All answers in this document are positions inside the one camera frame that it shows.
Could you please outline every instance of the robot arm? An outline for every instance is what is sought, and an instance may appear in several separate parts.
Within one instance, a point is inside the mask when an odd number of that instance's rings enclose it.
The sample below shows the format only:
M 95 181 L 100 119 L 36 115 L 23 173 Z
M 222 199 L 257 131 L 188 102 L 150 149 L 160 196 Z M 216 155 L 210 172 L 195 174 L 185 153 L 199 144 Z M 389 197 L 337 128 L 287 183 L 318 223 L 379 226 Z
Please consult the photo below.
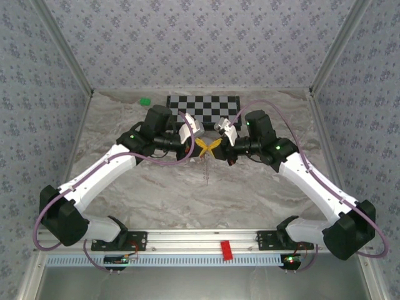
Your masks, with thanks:
M 261 162 L 297 185 L 326 217 L 326 221 L 305 220 L 297 216 L 284 220 L 277 227 L 283 244 L 325 244 L 336 257 L 346 260 L 374 237 L 375 231 L 371 225 L 338 201 L 309 173 L 297 146 L 289 139 L 276 136 L 271 120 L 264 111 L 250 112 L 245 120 L 249 136 L 238 137 L 235 127 L 230 126 L 227 119 L 221 119 L 214 128 L 222 138 L 210 145 L 211 154 L 217 159 L 226 160 L 229 165 L 233 165 L 240 155 L 258 155 Z M 357 201 L 336 187 L 310 162 L 308 164 L 324 184 L 375 221 L 375 208 L 369 201 Z
M 91 201 L 116 178 L 132 169 L 143 159 L 129 153 L 151 156 L 156 149 L 176 152 L 182 159 L 191 146 L 190 131 L 184 124 L 179 132 L 166 132 L 172 112 L 163 106 L 153 106 L 142 122 L 140 130 L 132 127 L 117 139 L 117 143 L 82 174 L 62 184 L 58 189 L 47 186 L 41 191 L 40 210 L 56 196 L 69 191 L 56 202 L 42 219 L 45 225 L 65 246 L 81 239 L 98 239 L 107 243 L 124 244 L 126 227 L 113 217 L 96 217 L 84 214 Z M 194 137 L 204 133 L 203 125 L 189 114 L 186 119 Z M 191 157 L 201 156 L 206 149 L 200 139 L 195 140 Z

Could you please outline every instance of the blue patterned wall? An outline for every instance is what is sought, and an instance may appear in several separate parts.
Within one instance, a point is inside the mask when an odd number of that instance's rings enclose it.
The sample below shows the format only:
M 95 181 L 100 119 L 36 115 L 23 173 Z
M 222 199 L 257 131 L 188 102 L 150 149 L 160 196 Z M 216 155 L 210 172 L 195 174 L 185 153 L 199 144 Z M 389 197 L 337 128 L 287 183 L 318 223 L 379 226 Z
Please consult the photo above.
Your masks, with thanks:
M 1 1 L 0 299 L 14 299 L 38 196 L 59 184 L 86 96 L 28 0 Z
M 46 0 L 93 88 L 306 87 L 354 0 Z
M 377 223 L 390 239 L 391 252 L 381 262 L 395 299 L 400 299 L 399 58 L 400 3 L 373 1 L 317 97 L 348 192 L 377 207 Z

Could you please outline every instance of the red block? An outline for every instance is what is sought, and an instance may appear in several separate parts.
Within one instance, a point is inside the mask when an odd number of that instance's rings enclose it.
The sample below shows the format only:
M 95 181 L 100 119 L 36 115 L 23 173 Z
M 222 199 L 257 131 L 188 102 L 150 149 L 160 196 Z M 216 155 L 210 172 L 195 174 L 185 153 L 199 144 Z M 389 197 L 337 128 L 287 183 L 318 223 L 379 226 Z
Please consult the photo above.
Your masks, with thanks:
M 221 248 L 222 248 L 222 255 L 224 256 L 224 261 L 229 261 L 233 259 L 231 245 L 229 241 L 221 242 Z

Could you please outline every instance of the metal floor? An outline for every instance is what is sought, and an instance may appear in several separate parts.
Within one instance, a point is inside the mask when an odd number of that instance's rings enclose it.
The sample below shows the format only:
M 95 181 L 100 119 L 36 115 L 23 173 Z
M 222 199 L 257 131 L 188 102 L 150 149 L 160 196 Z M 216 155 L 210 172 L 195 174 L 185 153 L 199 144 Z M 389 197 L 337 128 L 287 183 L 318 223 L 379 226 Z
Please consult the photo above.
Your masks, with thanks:
M 356 257 L 320 254 L 304 273 L 278 267 L 130 267 L 108 275 L 93 267 L 46 267 L 36 300 L 368 300 Z

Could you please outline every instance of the green block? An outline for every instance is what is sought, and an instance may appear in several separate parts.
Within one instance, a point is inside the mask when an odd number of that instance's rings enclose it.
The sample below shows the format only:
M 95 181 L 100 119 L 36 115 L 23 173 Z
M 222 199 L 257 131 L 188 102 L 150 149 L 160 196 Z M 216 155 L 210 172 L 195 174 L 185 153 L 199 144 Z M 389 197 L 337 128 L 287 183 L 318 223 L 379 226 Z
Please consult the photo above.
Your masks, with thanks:
M 143 105 L 143 106 L 149 106 L 151 103 L 151 99 L 150 98 L 141 98 L 139 103 L 140 103 L 140 105 Z

